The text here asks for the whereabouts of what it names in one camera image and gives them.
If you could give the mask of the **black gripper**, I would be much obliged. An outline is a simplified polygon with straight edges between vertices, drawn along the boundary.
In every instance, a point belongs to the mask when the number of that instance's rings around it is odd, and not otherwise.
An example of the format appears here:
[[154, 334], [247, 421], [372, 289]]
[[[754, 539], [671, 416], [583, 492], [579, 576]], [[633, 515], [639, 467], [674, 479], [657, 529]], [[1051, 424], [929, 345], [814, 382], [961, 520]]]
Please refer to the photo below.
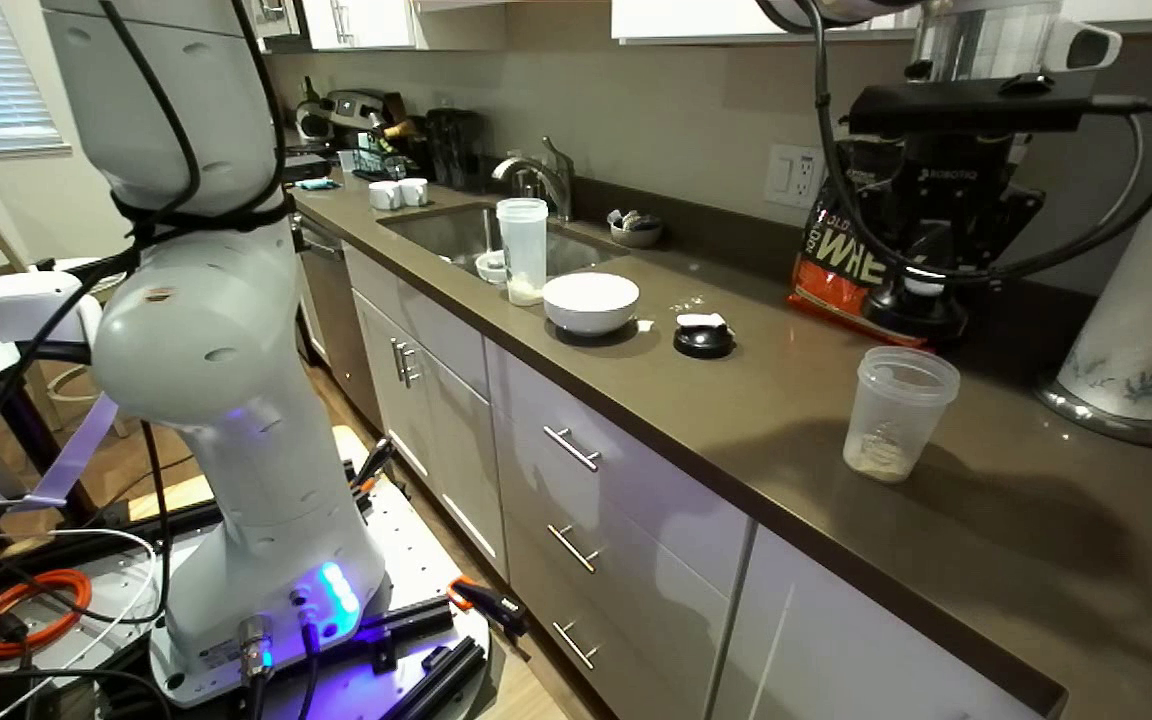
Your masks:
[[895, 171], [860, 208], [895, 279], [980, 277], [1045, 208], [1012, 183], [1034, 133], [1074, 133], [1090, 90], [1046, 71], [871, 82], [843, 122], [895, 143]]

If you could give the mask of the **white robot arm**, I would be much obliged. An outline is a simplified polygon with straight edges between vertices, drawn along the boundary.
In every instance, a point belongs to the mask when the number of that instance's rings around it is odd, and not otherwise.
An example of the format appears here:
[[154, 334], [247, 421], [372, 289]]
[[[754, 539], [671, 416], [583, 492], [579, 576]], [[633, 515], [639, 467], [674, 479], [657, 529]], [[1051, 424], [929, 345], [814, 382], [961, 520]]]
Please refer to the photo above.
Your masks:
[[295, 351], [278, 122], [239, 0], [41, 0], [80, 143], [133, 222], [92, 372], [190, 448], [218, 524], [166, 573], [154, 686], [200, 707], [350, 639], [389, 578]]

